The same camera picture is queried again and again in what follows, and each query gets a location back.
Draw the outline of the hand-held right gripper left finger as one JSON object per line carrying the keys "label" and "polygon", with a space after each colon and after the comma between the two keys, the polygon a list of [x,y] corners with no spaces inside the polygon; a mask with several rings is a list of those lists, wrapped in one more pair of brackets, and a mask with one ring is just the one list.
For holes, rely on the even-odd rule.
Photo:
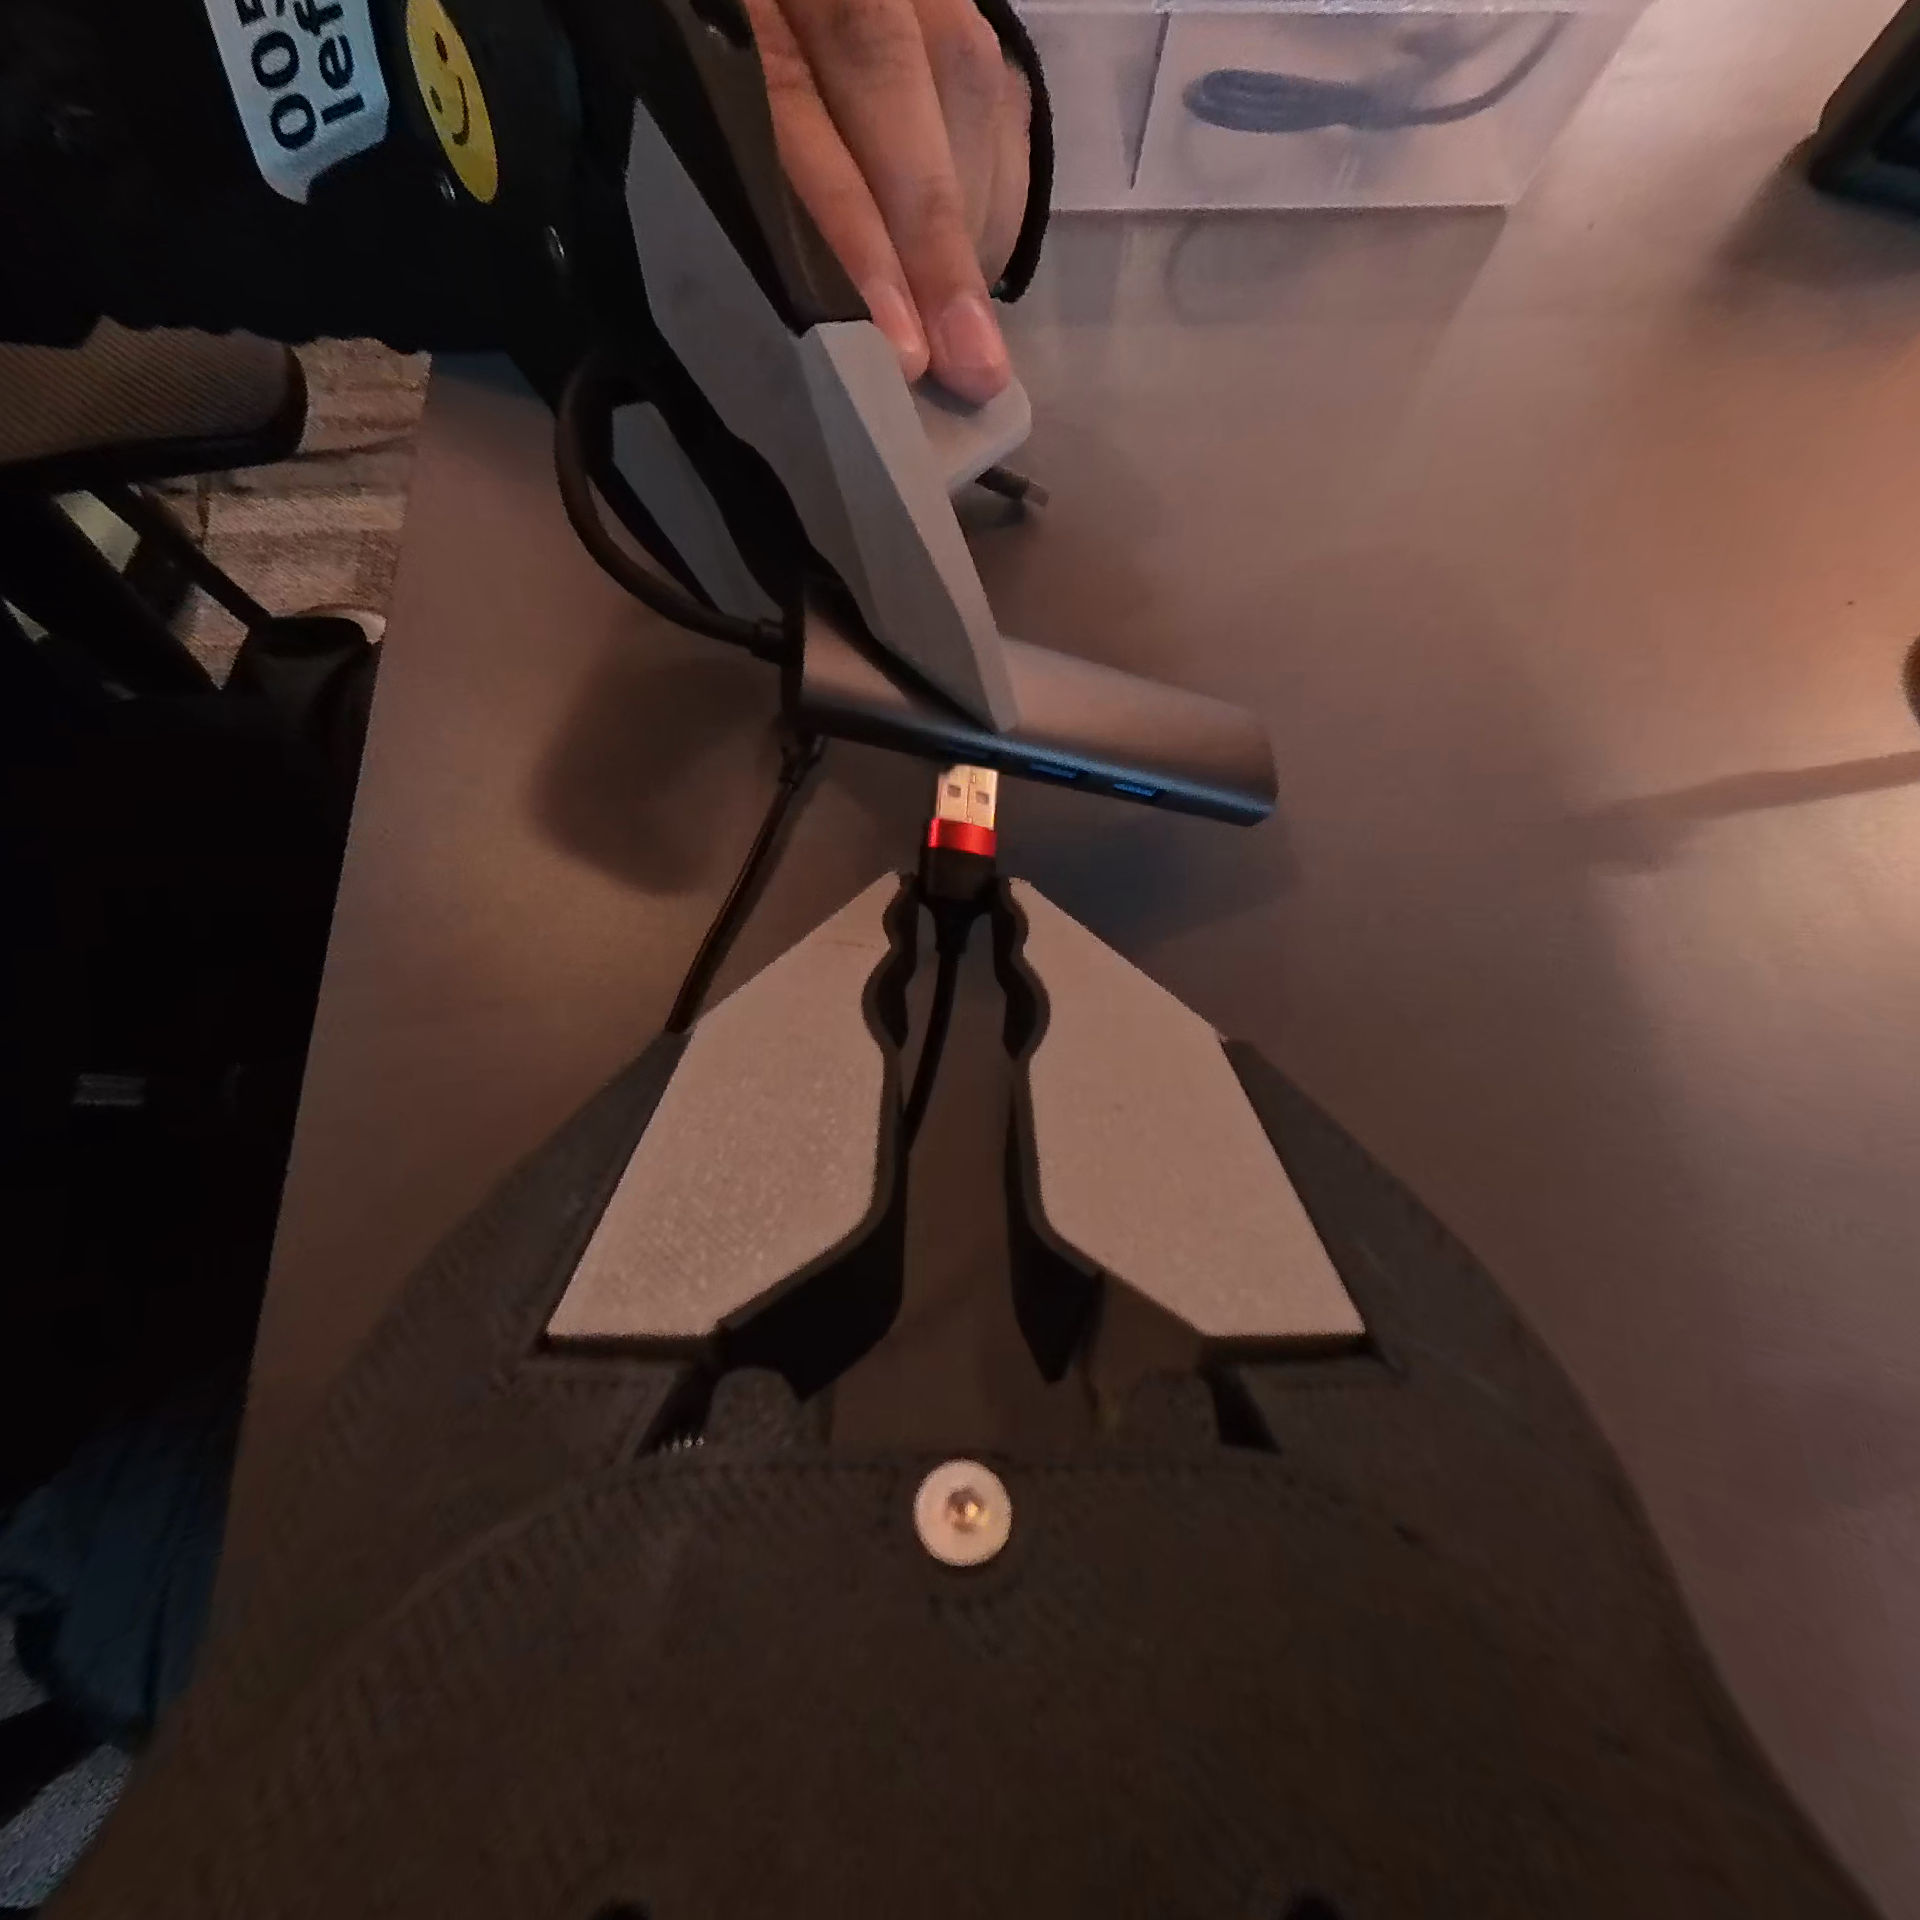
{"label": "hand-held right gripper left finger", "polygon": [[566,1359],[758,1368],[820,1395],[902,1294],[910,878],[884,872],[678,1043],[545,1318]]}

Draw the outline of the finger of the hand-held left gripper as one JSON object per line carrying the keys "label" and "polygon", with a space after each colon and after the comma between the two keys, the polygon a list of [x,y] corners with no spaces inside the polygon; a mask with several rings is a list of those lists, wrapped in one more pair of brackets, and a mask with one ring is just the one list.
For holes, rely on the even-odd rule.
{"label": "finger of the hand-held left gripper", "polygon": [[790,493],[758,453],[718,431],[687,449],[656,405],[615,405],[615,513],[671,578],[709,605],[798,605],[808,542]]}
{"label": "finger of the hand-held left gripper", "polygon": [[990,598],[892,343],[870,319],[790,331],[645,102],[626,186],[664,344],[772,467],[880,648],[988,731],[1014,731]]}

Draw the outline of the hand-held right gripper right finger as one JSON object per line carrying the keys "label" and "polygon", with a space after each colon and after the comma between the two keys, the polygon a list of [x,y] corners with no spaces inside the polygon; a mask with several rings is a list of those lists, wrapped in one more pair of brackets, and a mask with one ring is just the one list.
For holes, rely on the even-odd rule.
{"label": "hand-held right gripper right finger", "polygon": [[1367,1327],[1236,1069],[1176,997],[1026,880],[991,911],[1014,1077],[1014,1318],[1056,1383],[1113,1295],[1199,1363],[1358,1352]]}

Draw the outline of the clear plastic box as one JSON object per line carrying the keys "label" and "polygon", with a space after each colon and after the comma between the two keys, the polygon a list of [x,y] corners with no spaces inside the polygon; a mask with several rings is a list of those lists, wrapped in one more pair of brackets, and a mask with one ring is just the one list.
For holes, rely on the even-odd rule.
{"label": "clear plastic box", "polygon": [[1509,207],[1632,3],[1020,3],[1061,213]]}

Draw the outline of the person's left hand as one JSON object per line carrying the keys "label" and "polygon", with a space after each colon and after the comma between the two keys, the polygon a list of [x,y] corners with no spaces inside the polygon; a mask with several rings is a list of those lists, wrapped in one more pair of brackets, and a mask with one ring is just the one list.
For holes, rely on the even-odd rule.
{"label": "person's left hand", "polygon": [[1031,184],[1033,87],[970,1],[750,1],[789,182],[906,379],[982,401]]}

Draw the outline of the small black display device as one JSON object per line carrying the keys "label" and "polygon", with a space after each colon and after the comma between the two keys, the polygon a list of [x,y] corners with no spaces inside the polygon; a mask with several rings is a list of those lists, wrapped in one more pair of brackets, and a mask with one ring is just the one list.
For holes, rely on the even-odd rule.
{"label": "small black display device", "polygon": [[1808,143],[1825,197],[1918,213],[1918,1],[1904,1],[1834,87]]}

